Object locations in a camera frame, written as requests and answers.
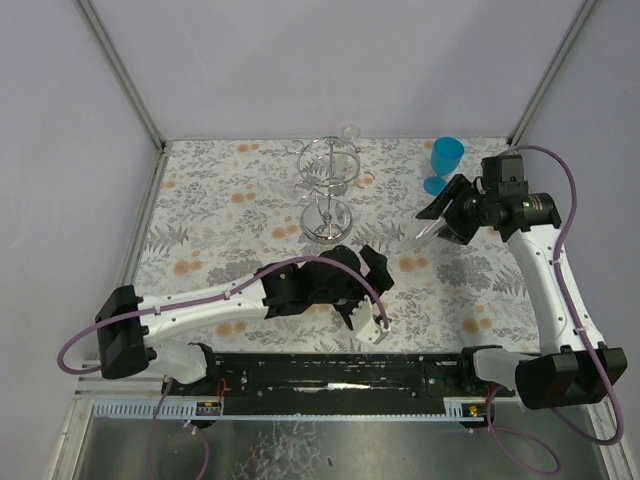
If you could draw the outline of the clear wine glass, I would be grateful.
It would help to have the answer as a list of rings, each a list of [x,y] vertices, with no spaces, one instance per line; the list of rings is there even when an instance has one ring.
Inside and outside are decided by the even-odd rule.
[[[339,135],[344,140],[355,141],[360,138],[361,129],[356,123],[347,121],[339,127]]]
[[[398,252],[409,254],[421,249],[435,240],[445,229],[446,222],[442,217],[436,220],[421,220],[417,227],[408,229],[406,238],[399,244]]]

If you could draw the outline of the blue plastic wine glass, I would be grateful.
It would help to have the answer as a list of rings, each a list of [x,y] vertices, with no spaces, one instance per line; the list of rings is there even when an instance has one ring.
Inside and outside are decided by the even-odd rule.
[[[439,195],[447,186],[446,177],[454,172],[464,155],[464,145],[453,137],[440,137],[433,143],[431,151],[431,169],[433,174],[424,180],[425,192]]]

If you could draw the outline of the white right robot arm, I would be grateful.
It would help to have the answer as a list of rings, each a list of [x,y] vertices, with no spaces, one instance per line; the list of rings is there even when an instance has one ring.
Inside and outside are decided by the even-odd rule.
[[[466,347],[461,362],[469,377],[516,392],[531,410],[595,404],[605,397],[627,359],[621,348],[607,347],[586,311],[558,242],[561,219],[550,195],[531,194],[527,182],[516,179],[492,183],[482,193],[456,174],[417,216],[432,221],[428,234],[459,245],[482,227],[498,231],[529,294],[539,354]]]

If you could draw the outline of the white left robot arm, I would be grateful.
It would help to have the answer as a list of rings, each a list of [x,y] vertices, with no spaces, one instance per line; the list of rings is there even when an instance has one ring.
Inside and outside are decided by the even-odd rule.
[[[332,306],[358,340],[375,344],[390,330],[378,307],[393,285],[386,256],[370,246],[354,252],[338,245],[183,294],[139,296],[133,286],[121,286],[95,318],[101,374],[115,380],[149,371],[193,384],[211,375],[211,350],[183,343],[180,335],[233,321],[297,316],[315,305]]]

